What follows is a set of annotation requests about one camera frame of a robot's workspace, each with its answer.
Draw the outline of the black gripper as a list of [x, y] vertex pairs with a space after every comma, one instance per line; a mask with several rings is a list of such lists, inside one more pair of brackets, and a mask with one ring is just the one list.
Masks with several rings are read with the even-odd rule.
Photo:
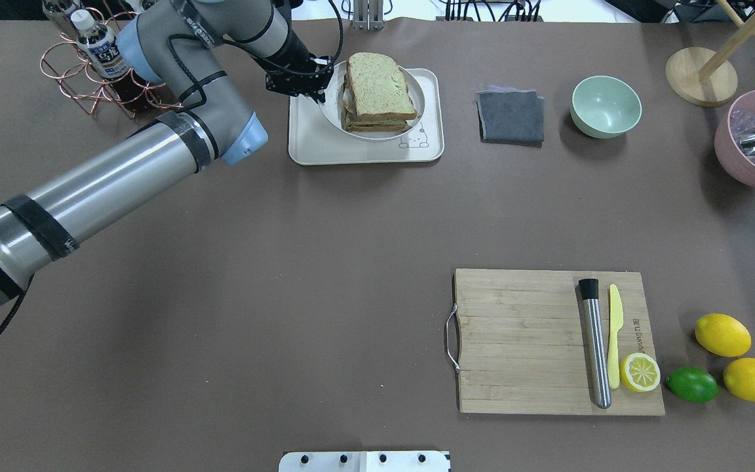
[[326, 89], [334, 75], [336, 58], [331, 56], [311, 56], [307, 66], [309, 71], [293, 71], [288, 67], [273, 64], [273, 71], [265, 75], [265, 87], [270, 92], [297, 98], [304, 95], [314, 98], [319, 106], [326, 103]]

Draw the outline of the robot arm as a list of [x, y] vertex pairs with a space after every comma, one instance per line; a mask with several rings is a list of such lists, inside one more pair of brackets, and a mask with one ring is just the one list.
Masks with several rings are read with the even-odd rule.
[[117, 44], [148, 83], [179, 98], [103, 153], [0, 205], [0, 307], [31, 276], [186, 176], [221, 159], [234, 165], [269, 135], [213, 56], [219, 45], [249, 54], [273, 92], [318, 104], [335, 56], [315, 56], [294, 33], [288, 1], [159, 1], [126, 25]]

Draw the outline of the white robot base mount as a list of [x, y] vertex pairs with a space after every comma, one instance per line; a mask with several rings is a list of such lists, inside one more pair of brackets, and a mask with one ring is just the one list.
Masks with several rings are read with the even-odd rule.
[[450, 453], [438, 450], [291, 452], [279, 471], [452, 471]]

